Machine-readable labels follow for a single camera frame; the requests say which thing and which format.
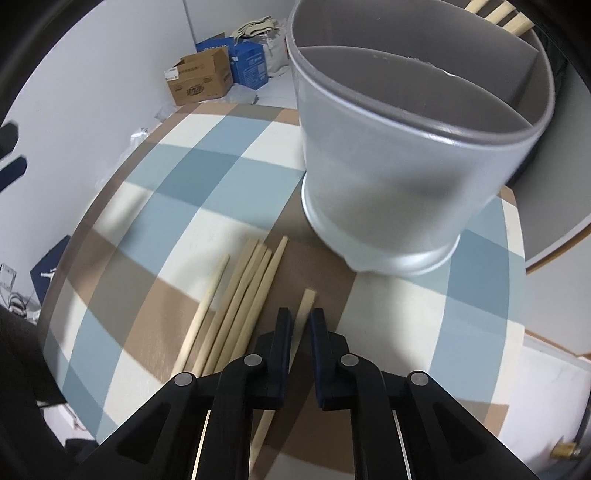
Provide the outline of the checkered tablecloth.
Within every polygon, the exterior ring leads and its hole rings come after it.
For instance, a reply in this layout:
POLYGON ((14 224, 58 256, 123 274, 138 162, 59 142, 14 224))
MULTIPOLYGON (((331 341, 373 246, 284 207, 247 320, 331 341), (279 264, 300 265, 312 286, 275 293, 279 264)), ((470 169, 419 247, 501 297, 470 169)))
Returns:
POLYGON ((247 242, 286 245, 257 332, 305 290, 329 328, 381 369, 429 372, 499 432, 521 353, 525 283, 513 193, 501 191, 451 260, 420 277, 358 274, 301 209, 297 112, 185 107, 106 183, 76 228, 40 318, 49 369, 87 431, 105 440, 166 382, 217 267, 247 242))

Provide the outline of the wooden chopstick on table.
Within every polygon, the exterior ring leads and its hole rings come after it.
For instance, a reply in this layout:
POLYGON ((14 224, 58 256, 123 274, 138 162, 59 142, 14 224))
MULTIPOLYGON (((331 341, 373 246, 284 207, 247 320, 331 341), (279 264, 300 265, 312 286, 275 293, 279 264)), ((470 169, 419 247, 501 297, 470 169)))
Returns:
POLYGON ((256 293, 257 285, 259 285, 260 278, 263 275, 263 263, 269 260, 270 254, 267 254, 267 247, 263 243, 257 242, 256 250, 252 252, 249 265, 243 272, 242 282, 236 290, 235 298, 228 309, 228 318, 225 318, 226 323, 221 333, 225 333, 225 341, 223 345, 216 344, 211 351, 212 355, 209 357, 205 374, 209 375, 221 369, 228 364, 230 355, 235 350, 238 336, 242 330, 242 323, 245 320, 254 294, 256 293))
POLYGON ((256 250, 256 245, 257 240, 249 238, 240 252, 238 262, 231 273, 228 286, 221 296, 219 308, 211 320, 211 325, 206 329, 204 341, 200 345, 197 358, 193 364, 191 372, 197 377, 205 374, 206 366, 209 362, 209 357, 212 355, 211 351, 214 349, 214 346, 216 344, 223 345, 225 341, 225 333, 221 333, 221 330, 224 329, 224 324, 226 323, 225 318, 231 321, 228 315, 228 309, 233 298, 235 298, 236 290, 242 282, 243 272, 245 272, 246 267, 249 265, 250 257, 252 257, 252 252, 256 250))
POLYGON ((195 312, 190 322, 190 325, 186 331, 186 335, 183 339, 179 353, 174 362, 171 376, 174 376, 177 373, 182 372, 184 370, 184 367, 186 366, 186 362, 192 350, 193 344, 195 340, 197 340, 197 334, 200 331, 201 324, 202 322, 204 322, 204 318, 208 312, 209 306, 211 306, 211 301, 214 298, 219 283, 221 282, 221 278, 226 269, 226 266, 228 265, 229 259, 229 254, 226 254, 221 258, 221 261, 219 261, 213 273, 211 281, 209 281, 208 283, 207 290, 204 294, 204 299, 202 299, 200 304, 198 305, 197 312, 195 312))
POLYGON ((247 312, 245 320, 242 323, 242 330, 238 336, 235 350, 233 350, 232 354, 230 355, 229 362, 245 354, 246 347, 249 345, 250 337, 252 337, 253 329, 256 326, 257 319, 259 319, 259 314, 262 312, 263 304, 266 302, 266 297, 269 295, 270 287, 273 285, 274 276, 279 269, 280 260, 283 258, 284 251, 286 251, 287 242, 287 236, 283 235, 283 238, 280 240, 279 245, 276 247, 276 250, 274 250, 273 253, 270 252, 270 250, 267 250, 267 254, 270 254, 270 258, 265 263, 263 263, 264 270, 262 278, 260 278, 259 285, 257 285, 256 293, 254 294, 252 301, 252 306, 250 306, 249 312, 247 312))

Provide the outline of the chopsticks in holder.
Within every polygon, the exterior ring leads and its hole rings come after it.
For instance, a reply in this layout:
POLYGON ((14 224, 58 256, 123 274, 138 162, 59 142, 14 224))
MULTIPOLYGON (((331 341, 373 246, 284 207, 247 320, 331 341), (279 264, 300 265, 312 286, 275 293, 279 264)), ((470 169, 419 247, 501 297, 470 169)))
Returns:
POLYGON ((510 1, 497 1, 492 9, 488 7, 489 0, 471 0, 464 9, 473 14, 479 14, 486 10, 485 19, 505 31, 520 37, 534 27, 534 22, 522 12, 518 12, 510 1))

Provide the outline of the cream tote bag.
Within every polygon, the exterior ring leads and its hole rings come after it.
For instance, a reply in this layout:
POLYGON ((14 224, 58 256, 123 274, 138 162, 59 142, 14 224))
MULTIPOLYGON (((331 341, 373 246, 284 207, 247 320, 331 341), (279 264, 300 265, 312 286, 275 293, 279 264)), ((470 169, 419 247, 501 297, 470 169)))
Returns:
POLYGON ((277 20, 267 15, 259 20, 246 22, 231 33, 235 44, 249 41, 263 46, 267 75, 279 77, 290 68, 287 53, 287 20, 277 20))

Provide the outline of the grey utensil holder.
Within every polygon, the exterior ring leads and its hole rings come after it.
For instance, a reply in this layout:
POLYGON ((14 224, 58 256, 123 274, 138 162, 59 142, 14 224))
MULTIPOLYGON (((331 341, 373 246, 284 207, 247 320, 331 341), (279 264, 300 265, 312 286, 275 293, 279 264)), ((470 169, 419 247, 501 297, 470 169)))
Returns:
POLYGON ((464 1, 300 1, 287 23, 301 202, 353 271, 439 268, 547 128, 554 78, 522 14, 464 1))

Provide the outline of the brown cardboard box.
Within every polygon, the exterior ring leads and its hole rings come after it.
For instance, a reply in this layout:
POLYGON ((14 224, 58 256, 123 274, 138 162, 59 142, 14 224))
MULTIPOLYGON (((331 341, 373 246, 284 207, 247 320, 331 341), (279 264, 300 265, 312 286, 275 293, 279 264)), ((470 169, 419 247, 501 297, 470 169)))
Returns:
POLYGON ((228 48, 184 56, 164 72, 164 78, 177 106, 221 98, 233 85, 228 48))

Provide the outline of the wooden chopstick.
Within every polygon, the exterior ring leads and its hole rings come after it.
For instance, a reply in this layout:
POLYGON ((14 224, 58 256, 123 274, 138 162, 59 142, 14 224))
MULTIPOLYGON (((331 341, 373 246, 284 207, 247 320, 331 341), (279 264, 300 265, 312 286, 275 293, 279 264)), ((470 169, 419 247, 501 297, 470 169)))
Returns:
POLYGON ((249 312, 247 312, 245 320, 242 323, 242 330, 238 336, 235 350, 233 350, 232 354, 230 355, 229 362, 245 354, 246 347, 249 345, 250 337, 252 337, 253 329, 256 326, 257 319, 259 319, 259 314, 262 312, 263 304, 266 302, 266 297, 269 295, 270 287, 273 285, 274 276, 279 269, 280 260, 283 258, 284 251, 286 251, 287 242, 287 236, 283 235, 283 238, 280 240, 279 245, 276 247, 276 250, 274 250, 273 253, 270 252, 270 250, 267 250, 267 254, 270 254, 270 258, 265 263, 263 263, 264 270, 262 278, 260 278, 259 285, 257 285, 256 293, 254 294, 252 301, 252 306, 250 306, 249 312))
POLYGON ((221 296, 219 308, 211 320, 211 325, 206 329, 204 341, 200 345, 197 358, 193 364, 191 372, 197 377, 205 374, 206 366, 209 362, 209 357, 212 355, 211 351, 214 349, 214 346, 216 344, 223 345, 225 341, 225 333, 221 333, 221 330, 224 329, 224 324, 226 323, 225 318, 231 321, 228 315, 228 309, 233 298, 235 298, 236 290, 242 282, 243 272, 245 272, 246 267, 249 265, 250 257, 252 257, 252 252, 256 250, 256 245, 257 240, 249 238, 240 252, 238 262, 231 273, 228 286, 221 296))
POLYGON ((171 376, 174 376, 177 373, 182 372, 184 370, 184 367, 186 366, 186 362, 192 350, 193 344, 195 340, 197 340, 197 334, 200 331, 201 324, 202 322, 204 322, 204 318, 208 312, 209 306, 211 306, 211 301, 214 298, 219 283, 221 282, 221 278, 226 269, 226 266, 228 265, 229 259, 229 254, 226 254, 221 258, 221 261, 219 261, 213 273, 211 281, 209 281, 208 283, 207 290, 204 294, 204 299, 202 299, 200 304, 198 305, 197 312, 195 312, 190 322, 190 325, 186 331, 186 335, 183 339, 179 353, 174 362, 171 376))
POLYGON ((242 323, 245 320, 254 294, 256 293, 257 285, 259 285, 260 278, 263 275, 263 263, 269 260, 270 254, 267 254, 267 247, 263 243, 257 242, 256 250, 252 252, 249 265, 243 272, 242 282, 236 290, 235 298, 228 309, 228 318, 225 318, 226 323, 221 333, 225 333, 225 341, 223 345, 216 344, 211 351, 212 355, 209 357, 205 374, 209 375, 221 369, 228 364, 230 355, 235 350, 238 336, 242 330, 242 323))
MULTIPOLYGON (((291 367, 293 367, 298 347, 300 347, 301 344, 301 338, 304 335, 304 328, 308 320, 308 315, 310 315, 311 309, 315 303, 315 295, 317 295, 317 292, 314 290, 305 289, 304 295, 301 297, 301 303, 297 309, 297 315, 295 315, 294 320, 294 333, 293 337, 291 337, 290 343, 290 363, 288 363, 287 372, 290 372, 291 367)), ((263 448, 266 435, 269 433, 270 425, 273 422, 273 416, 274 412, 272 410, 266 410, 263 412, 262 418, 259 420, 256 434, 254 434, 252 445, 250 445, 249 474, 252 474, 254 465, 256 465, 256 460, 259 457, 260 450, 263 448)))

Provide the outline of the blue cardboard box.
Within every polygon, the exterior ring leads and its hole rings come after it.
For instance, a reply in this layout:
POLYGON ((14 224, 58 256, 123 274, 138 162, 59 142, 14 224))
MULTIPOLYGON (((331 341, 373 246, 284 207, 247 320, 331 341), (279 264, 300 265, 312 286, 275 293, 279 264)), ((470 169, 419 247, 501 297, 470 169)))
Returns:
POLYGON ((269 74, 263 46, 250 41, 235 41, 232 37, 209 38, 195 44, 197 52, 221 47, 228 48, 230 70, 235 83, 252 90, 266 85, 269 74))

